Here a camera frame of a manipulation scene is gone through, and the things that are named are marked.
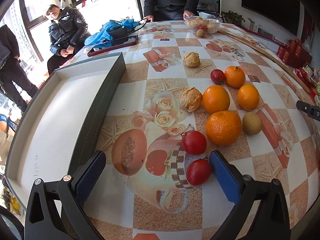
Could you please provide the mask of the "large front orange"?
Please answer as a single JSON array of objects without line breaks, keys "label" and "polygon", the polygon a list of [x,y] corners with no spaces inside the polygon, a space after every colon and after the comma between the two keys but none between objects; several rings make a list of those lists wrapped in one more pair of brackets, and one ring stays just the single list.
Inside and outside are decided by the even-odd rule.
[{"label": "large front orange", "polygon": [[205,126],[208,139],[219,146],[235,143],[240,137],[241,130],[241,119],[233,111],[219,111],[211,114]]}]

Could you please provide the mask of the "husked physalis fruit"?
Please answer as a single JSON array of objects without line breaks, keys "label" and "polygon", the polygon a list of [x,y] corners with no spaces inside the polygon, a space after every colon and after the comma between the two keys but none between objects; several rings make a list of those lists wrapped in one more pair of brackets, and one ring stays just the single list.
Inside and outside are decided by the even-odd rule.
[{"label": "husked physalis fruit", "polygon": [[196,52],[186,53],[183,57],[183,64],[189,68],[200,66],[200,57]]},{"label": "husked physalis fruit", "polygon": [[185,89],[179,99],[180,106],[188,112],[197,110],[202,103],[202,93],[195,87]]}]

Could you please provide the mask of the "green kiwi fruit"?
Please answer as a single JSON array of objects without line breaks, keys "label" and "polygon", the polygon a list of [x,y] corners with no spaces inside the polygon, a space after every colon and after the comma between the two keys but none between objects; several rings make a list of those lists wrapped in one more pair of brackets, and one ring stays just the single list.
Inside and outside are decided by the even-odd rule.
[{"label": "green kiwi fruit", "polygon": [[261,131],[263,123],[260,116],[248,112],[242,119],[242,126],[247,135],[256,135]]}]

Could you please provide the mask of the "red gift boxes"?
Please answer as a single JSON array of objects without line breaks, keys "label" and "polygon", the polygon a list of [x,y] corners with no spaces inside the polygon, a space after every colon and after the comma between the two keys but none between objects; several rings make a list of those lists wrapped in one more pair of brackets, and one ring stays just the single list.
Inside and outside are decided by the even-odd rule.
[{"label": "red gift boxes", "polygon": [[292,68],[301,68],[312,61],[312,56],[302,47],[302,42],[299,39],[289,40],[288,44],[280,46],[277,56]]}]

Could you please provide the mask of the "back orange with stem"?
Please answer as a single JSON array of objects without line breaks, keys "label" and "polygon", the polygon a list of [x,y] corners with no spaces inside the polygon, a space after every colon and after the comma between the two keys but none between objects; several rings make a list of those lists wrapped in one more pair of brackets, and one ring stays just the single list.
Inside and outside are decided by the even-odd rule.
[{"label": "back orange with stem", "polygon": [[243,70],[238,66],[229,66],[225,70],[226,83],[230,87],[240,88],[246,81]]}]

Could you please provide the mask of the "dark green shallow box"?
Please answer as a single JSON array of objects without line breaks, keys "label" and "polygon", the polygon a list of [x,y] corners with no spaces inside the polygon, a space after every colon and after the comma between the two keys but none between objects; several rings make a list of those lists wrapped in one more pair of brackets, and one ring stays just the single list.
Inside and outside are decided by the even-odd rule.
[{"label": "dark green shallow box", "polygon": [[21,207],[27,207],[35,180],[60,180],[93,154],[125,68],[122,53],[90,57],[54,71],[37,92],[17,127],[5,168]]}]

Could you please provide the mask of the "small dark red tomato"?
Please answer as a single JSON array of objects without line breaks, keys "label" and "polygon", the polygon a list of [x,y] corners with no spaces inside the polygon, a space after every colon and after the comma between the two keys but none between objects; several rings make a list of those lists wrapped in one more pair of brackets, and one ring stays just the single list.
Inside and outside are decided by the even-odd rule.
[{"label": "small dark red tomato", "polygon": [[226,76],[220,69],[215,69],[211,72],[210,78],[216,85],[223,85],[226,81]]}]

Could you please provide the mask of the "potted green plant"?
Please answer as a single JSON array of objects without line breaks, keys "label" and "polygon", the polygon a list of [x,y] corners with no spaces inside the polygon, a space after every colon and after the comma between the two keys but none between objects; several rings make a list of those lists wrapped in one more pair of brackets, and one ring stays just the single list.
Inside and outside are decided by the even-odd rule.
[{"label": "potted green plant", "polygon": [[224,23],[230,23],[236,26],[241,27],[242,23],[245,23],[245,19],[242,15],[239,15],[236,12],[229,10],[228,12],[221,12],[222,20]]}]

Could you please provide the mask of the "person in dark suit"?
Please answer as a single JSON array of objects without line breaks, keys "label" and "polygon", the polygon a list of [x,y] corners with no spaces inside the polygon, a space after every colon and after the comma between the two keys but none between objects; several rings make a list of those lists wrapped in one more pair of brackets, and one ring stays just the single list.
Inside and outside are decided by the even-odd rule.
[{"label": "person in dark suit", "polygon": [[10,100],[25,112],[28,104],[20,96],[13,82],[26,91],[31,98],[38,91],[20,66],[20,51],[16,36],[5,24],[1,26],[1,85]]}]

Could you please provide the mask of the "glass fruit bowl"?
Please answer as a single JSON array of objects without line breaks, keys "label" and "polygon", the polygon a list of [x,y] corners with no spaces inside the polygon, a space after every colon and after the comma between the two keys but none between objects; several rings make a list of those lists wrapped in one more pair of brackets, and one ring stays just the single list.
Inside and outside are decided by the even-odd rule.
[{"label": "glass fruit bowl", "polygon": [[200,16],[190,16],[184,19],[188,28],[197,32],[202,29],[206,34],[214,34],[220,27],[220,21],[215,18],[201,18]]}]

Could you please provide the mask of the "kiwi beside bowl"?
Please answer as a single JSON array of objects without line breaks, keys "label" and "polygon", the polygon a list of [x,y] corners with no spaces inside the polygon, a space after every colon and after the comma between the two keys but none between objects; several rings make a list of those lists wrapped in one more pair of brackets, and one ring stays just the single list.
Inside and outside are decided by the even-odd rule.
[{"label": "kiwi beside bowl", "polygon": [[198,37],[205,37],[206,32],[205,32],[203,29],[198,29],[198,30],[196,31],[196,35],[197,35]]}]

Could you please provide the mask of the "blue plastic bag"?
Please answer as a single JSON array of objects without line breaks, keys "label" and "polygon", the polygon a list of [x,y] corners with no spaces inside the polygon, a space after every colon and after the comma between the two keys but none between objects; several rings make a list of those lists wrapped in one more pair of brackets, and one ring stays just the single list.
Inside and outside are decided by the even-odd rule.
[{"label": "blue plastic bag", "polygon": [[111,27],[112,23],[109,20],[102,26],[99,32],[86,38],[84,41],[84,45],[91,46],[114,40],[108,33],[108,31],[112,30]]}]

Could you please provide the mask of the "seated person puffy jacket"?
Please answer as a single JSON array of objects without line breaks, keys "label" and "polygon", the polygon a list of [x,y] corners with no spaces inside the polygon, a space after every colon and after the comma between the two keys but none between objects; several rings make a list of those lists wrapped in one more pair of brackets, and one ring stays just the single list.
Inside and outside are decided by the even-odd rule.
[{"label": "seated person puffy jacket", "polygon": [[48,73],[52,74],[84,47],[85,39],[90,33],[88,24],[78,9],[61,9],[51,4],[45,16],[50,20],[50,52],[53,55],[47,61],[47,68]]}]

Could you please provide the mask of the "phone in red case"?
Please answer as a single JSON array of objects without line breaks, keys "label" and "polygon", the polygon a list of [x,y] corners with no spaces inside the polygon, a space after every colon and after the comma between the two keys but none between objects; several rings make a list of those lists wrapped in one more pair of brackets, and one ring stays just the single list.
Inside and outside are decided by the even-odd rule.
[{"label": "phone in red case", "polygon": [[123,38],[115,39],[112,41],[103,42],[101,44],[97,44],[93,46],[93,48],[87,53],[87,56],[92,57],[108,51],[130,47],[137,44],[137,42],[138,42],[138,35],[123,37]]}]

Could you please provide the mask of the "black wall television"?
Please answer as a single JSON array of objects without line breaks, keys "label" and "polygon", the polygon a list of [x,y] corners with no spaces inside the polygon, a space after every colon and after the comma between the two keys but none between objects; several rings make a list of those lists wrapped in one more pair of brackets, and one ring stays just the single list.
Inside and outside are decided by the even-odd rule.
[{"label": "black wall television", "polygon": [[241,6],[271,19],[293,35],[298,33],[299,0],[241,0]]}]

